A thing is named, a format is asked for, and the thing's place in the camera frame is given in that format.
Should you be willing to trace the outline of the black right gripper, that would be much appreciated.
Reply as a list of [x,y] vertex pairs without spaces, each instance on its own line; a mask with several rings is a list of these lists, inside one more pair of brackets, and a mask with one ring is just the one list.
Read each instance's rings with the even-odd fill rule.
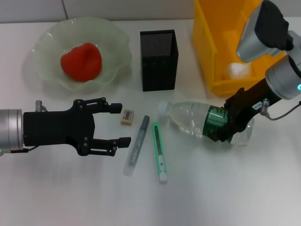
[[260,113],[257,104],[264,99],[270,105],[280,101],[280,98],[270,89],[265,79],[262,79],[250,89],[240,88],[236,94],[226,99],[223,108],[228,110],[228,123],[211,129],[211,139],[221,142],[238,143],[239,135],[249,121]]

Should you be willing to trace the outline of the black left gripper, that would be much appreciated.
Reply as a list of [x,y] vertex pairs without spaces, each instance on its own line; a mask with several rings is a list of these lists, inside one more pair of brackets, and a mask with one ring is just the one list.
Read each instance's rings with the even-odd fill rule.
[[24,145],[45,146],[67,144],[80,156],[115,156],[118,148],[128,148],[131,137],[93,139],[95,113],[121,113],[121,103],[111,103],[105,97],[75,100],[65,111],[25,112]]

